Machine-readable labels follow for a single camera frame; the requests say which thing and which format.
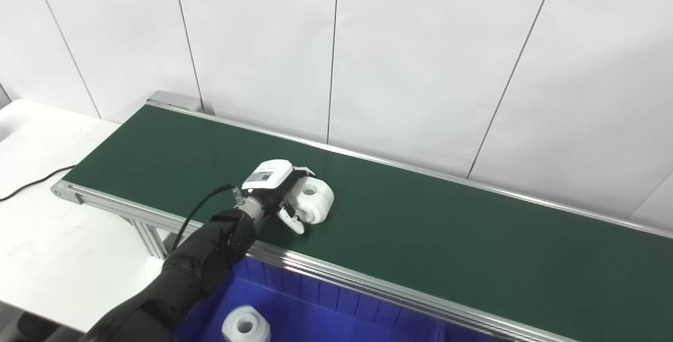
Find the metal bracket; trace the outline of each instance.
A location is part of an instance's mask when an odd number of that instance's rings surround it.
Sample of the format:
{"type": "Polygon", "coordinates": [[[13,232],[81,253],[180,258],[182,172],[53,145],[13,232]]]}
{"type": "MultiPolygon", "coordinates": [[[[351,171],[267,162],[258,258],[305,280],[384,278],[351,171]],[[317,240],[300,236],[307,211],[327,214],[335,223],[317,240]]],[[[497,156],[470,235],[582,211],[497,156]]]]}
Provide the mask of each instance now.
{"type": "Polygon", "coordinates": [[[77,194],[74,189],[72,189],[71,185],[72,183],[70,182],[59,180],[56,184],[51,186],[51,193],[71,203],[75,203],[77,205],[84,204],[81,196],[79,196],[79,194],[77,194]]]}
{"type": "Polygon", "coordinates": [[[199,98],[178,95],[176,93],[166,92],[165,90],[154,92],[149,99],[147,99],[147,104],[171,105],[193,112],[203,112],[203,107],[201,106],[201,100],[199,98]]]}
{"type": "Polygon", "coordinates": [[[166,259],[168,251],[166,246],[164,246],[164,241],[161,240],[161,237],[157,232],[157,228],[134,219],[131,219],[130,223],[135,227],[149,254],[154,258],[159,258],[161,260],[166,259]]]}

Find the white table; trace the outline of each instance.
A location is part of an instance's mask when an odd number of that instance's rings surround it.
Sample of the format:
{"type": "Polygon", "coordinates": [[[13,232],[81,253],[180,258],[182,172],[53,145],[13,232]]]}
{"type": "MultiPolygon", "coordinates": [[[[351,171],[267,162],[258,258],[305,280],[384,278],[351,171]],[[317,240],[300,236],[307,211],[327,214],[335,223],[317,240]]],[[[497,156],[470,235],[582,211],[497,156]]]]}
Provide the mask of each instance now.
{"type": "MultiPolygon", "coordinates": [[[[0,197],[77,164],[118,124],[16,100],[0,109],[0,197]]],[[[65,175],[0,203],[0,301],[81,331],[143,289],[161,260],[121,217],[54,196],[65,175]]]]}

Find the hole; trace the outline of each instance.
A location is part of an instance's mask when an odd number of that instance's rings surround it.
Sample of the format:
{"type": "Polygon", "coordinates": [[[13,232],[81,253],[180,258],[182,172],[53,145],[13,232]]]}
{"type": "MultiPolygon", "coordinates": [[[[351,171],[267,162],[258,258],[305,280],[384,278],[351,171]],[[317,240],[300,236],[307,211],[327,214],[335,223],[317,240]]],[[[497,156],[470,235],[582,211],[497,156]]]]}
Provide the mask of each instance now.
{"type": "Polygon", "coordinates": [[[318,187],[314,186],[313,184],[306,184],[305,187],[303,188],[302,192],[304,194],[307,194],[308,196],[311,196],[312,194],[317,193],[318,187]]]}
{"type": "Polygon", "coordinates": [[[246,320],[238,320],[236,328],[238,329],[239,332],[245,334],[248,333],[250,330],[252,330],[252,323],[246,320]]]}

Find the green conveyor belt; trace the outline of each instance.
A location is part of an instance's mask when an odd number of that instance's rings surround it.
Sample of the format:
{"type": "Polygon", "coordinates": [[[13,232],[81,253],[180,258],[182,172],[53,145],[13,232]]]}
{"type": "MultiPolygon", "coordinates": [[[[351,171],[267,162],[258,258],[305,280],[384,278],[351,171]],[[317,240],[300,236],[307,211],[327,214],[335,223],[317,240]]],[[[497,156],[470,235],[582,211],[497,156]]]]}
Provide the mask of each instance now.
{"type": "Polygon", "coordinates": [[[572,339],[673,340],[673,239],[575,213],[150,105],[65,180],[187,215],[267,159],[335,201],[310,237],[271,219],[261,241],[572,339]]]}

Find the panel seam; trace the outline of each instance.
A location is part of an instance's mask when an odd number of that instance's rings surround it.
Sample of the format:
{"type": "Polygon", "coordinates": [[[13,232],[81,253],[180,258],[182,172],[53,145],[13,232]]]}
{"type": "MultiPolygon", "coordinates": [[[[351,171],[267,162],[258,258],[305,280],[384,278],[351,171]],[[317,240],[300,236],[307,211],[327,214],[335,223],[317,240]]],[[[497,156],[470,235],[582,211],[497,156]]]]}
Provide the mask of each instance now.
{"type": "Polygon", "coordinates": [[[185,11],[182,9],[182,0],[178,0],[178,8],[180,9],[180,18],[182,18],[182,27],[185,29],[185,38],[187,38],[187,49],[189,50],[189,59],[192,62],[192,70],[194,71],[194,79],[197,82],[197,91],[199,92],[199,100],[201,102],[201,109],[205,111],[203,106],[203,95],[201,94],[201,86],[199,83],[199,74],[197,74],[197,65],[194,63],[194,54],[192,52],[192,42],[189,40],[189,32],[187,31],[187,20],[185,20],[185,11]]]}
{"type": "Polygon", "coordinates": [[[334,47],[337,42],[337,6],[339,0],[334,0],[334,26],[332,28],[332,62],[330,65],[330,94],[329,101],[327,103],[327,135],[325,138],[325,143],[329,145],[330,143],[330,122],[332,119],[332,88],[334,86],[334,47]]]}
{"type": "Polygon", "coordinates": [[[479,158],[479,153],[481,153],[481,148],[484,146],[484,143],[486,142],[486,137],[488,136],[488,132],[491,131],[491,126],[493,126],[493,121],[495,120],[495,116],[497,115],[498,110],[500,109],[500,105],[502,104],[503,99],[505,98],[505,93],[507,93],[507,90],[509,88],[509,84],[511,83],[512,77],[514,76],[514,72],[516,71],[516,68],[519,65],[519,61],[521,60],[521,56],[524,54],[524,50],[526,49],[526,45],[528,44],[528,40],[531,38],[533,28],[535,27],[535,24],[538,21],[538,17],[540,16],[540,12],[542,11],[543,6],[545,5],[545,1],[546,0],[541,1],[540,6],[538,7],[538,11],[535,14],[535,17],[533,18],[533,23],[531,24],[531,28],[529,28],[528,34],[526,35],[526,38],[524,39],[524,45],[522,45],[521,50],[519,50],[519,56],[517,56],[517,58],[514,62],[514,67],[512,67],[512,71],[509,74],[509,78],[507,78],[507,83],[505,83],[505,88],[503,89],[502,94],[500,94],[500,99],[498,100],[498,103],[495,106],[495,110],[493,111],[493,116],[491,116],[491,120],[488,122],[488,126],[486,127],[486,132],[484,133],[483,138],[481,138],[481,143],[479,144],[479,148],[476,151],[476,155],[474,155],[472,165],[470,166],[470,169],[467,173],[467,176],[465,177],[466,179],[470,178],[470,175],[472,174],[472,171],[474,170],[474,165],[476,164],[477,158],[479,158]]]}
{"type": "Polygon", "coordinates": [[[649,198],[652,197],[652,195],[657,191],[657,189],[659,189],[659,187],[663,186],[663,184],[664,184],[668,179],[670,179],[671,177],[673,177],[673,170],[671,170],[671,172],[669,172],[668,175],[667,175],[666,177],[664,177],[664,179],[663,179],[662,181],[659,182],[658,186],[656,186],[656,187],[652,190],[652,192],[651,192],[649,195],[647,195],[647,197],[645,198],[645,200],[643,200],[643,201],[642,201],[642,202],[635,208],[635,210],[633,210],[633,212],[629,215],[629,217],[627,217],[625,220],[629,220],[630,218],[632,218],[633,215],[638,211],[638,209],[640,209],[640,208],[643,206],[643,204],[646,203],[646,202],[649,200],[649,198]]]}
{"type": "Polygon", "coordinates": [[[7,97],[7,100],[9,100],[9,102],[12,102],[12,98],[9,97],[9,93],[7,93],[7,91],[5,90],[5,88],[2,86],[2,83],[0,83],[0,90],[2,90],[2,93],[5,94],[5,97],[7,97]]]}
{"type": "Polygon", "coordinates": [[[98,110],[98,105],[96,105],[96,102],[94,101],[94,96],[91,95],[91,90],[89,90],[89,86],[86,84],[86,81],[84,80],[84,75],[82,75],[81,69],[79,69],[79,65],[77,64],[77,61],[75,60],[75,56],[73,54],[73,51],[70,49],[70,45],[68,44],[68,41],[65,40],[65,34],[63,34],[63,30],[60,28],[60,24],[58,23],[58,20],[56,19],[56,14],[54,14],[54,10],[51,8],[51,4],[49,4],[49,0],[44,0],[44,3],[46,4],[46,7],[49,9],[49,13],[51,14],[52,19],[54,20],[54,23],[56,24],[56,27],[58,29],[58,33],[60,34],[61,39],[63,40],[63,43],[65,43],[65,48],[68,50],[68,54],[70,54],[70,59],[72,59],[73,64],[75,65],[75,69],[77,69],[77,74],[79,75],[79,78],[82,81],[82,84],[84,85],[84,89],[86,89],[87,94],[89,95],[89,100],[91,100],[91,104],[94,106],[94,109],[96,110],[96,114],[98,114],[98,118],[103,118],[100,115],[100,111],[98,110]]]}

